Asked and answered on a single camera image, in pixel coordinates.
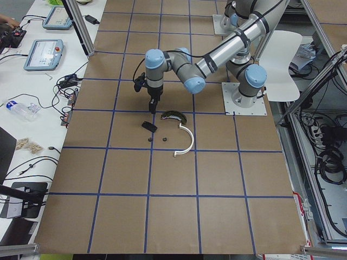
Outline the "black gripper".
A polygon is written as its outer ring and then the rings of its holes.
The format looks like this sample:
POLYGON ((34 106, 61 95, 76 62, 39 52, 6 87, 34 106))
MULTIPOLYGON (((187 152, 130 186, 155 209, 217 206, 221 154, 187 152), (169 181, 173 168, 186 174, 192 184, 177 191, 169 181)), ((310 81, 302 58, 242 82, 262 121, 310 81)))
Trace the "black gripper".
POLYGON ((147 92, 150 95, 149 112, 151 114, 155 114, 158 102, 160 101, 160 96, 163 93, 163 86, 160 86, 160 87, 150 87, 150 86, 148 86, 147 87, 147 92))

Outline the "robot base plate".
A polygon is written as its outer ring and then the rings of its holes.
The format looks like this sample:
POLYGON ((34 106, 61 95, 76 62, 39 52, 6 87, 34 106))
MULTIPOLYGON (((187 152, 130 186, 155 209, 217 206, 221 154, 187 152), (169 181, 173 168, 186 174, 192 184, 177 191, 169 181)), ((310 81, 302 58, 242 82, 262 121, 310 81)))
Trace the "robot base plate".
POLYGON ((222 27, 221 22, 224 15, 213 15, 213 25, 214 25, 214 34, 215 35, 221 35, 226 36, 231 34, 235 29, 233 30, 226 30, 222 27))
POLYGON ((246 97, 239 92, 239 83, 222 82, 222 94, 226 115, 267 116, 260 89, 256 96, 246 97))

